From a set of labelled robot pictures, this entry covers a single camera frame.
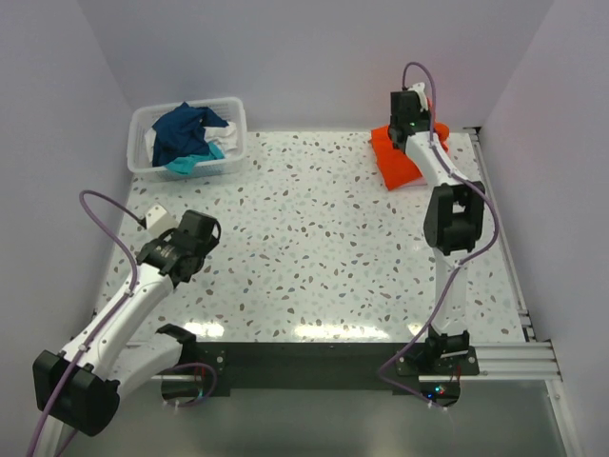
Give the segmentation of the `orange t shirt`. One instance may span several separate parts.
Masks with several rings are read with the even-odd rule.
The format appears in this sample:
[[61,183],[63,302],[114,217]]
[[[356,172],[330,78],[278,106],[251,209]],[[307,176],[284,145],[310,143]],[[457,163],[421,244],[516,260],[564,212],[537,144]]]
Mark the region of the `orange t shirt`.
[[388,190],[405,186],[405,183],[425,176],[405,152],[395,149],[388,136],[388,126],[371,131],[371,145],[378,168]]

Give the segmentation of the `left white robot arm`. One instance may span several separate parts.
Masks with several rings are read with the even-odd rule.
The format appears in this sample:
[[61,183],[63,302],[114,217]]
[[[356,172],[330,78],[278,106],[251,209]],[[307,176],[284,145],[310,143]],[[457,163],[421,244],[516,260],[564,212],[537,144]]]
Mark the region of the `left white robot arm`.
[[38,408],[95,436],[115,415],[122,398],[149,377],[172,369],[191,371],[197,362],[196,337],[184,328],[158,328],[137,356],[116,363],[131,336],[178,285],[198,273],[221,237],[219,221],[188,210],[173,227],[146,243],[111,303],[59,352],[44,350],[32,371]]

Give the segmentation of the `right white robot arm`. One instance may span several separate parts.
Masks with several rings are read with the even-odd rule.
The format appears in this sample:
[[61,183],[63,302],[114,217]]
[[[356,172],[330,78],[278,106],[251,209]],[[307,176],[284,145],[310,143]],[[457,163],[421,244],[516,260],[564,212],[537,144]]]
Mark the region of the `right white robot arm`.
[[392,146],[410,159],[431,189],[423,236],[436,262],[436,301],[424,340],[400,357],[397,369],[411,374],[449,375],[472,360],[466,324],[466,266],[481,238],[485,193],[480,181],[458,171],[442,146],[431,118],[424,84],[390,93],[388,135]]

